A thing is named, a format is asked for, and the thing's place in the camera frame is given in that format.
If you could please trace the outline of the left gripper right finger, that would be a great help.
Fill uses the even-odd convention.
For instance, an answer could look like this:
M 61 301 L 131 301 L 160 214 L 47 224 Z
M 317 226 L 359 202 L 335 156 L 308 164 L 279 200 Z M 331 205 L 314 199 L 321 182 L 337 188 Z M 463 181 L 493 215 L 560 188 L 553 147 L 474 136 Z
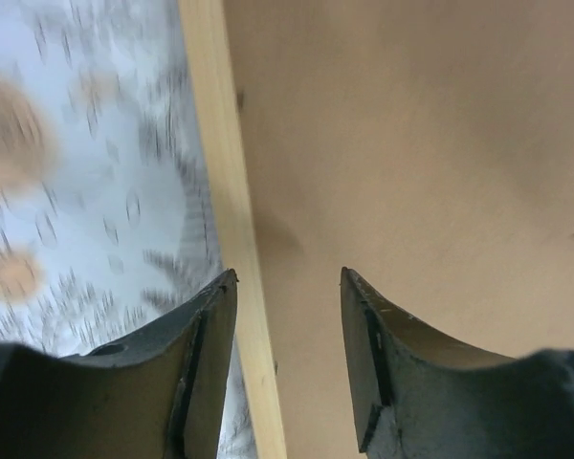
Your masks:
M 357 445 L 369 458 L 574 458 L 574 350 L 455 339 L 341 273 Z

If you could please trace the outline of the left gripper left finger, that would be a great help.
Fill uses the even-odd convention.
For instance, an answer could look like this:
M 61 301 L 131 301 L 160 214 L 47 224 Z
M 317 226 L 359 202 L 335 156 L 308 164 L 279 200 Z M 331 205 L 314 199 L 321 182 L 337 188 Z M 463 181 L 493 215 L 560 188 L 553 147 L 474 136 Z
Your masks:
M 0 343 L 0 458 L 213 458 L 237 314 L 234 270 L 85 356 Z

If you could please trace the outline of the wooden picture frame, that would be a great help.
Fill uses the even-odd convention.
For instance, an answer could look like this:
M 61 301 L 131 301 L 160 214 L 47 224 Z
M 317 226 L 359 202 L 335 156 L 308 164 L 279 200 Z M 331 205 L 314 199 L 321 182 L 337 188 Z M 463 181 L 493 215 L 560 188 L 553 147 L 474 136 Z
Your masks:
M 358 456 L 340 273 L 574 348 L 574 1 L 179 5 L 259 454 Z

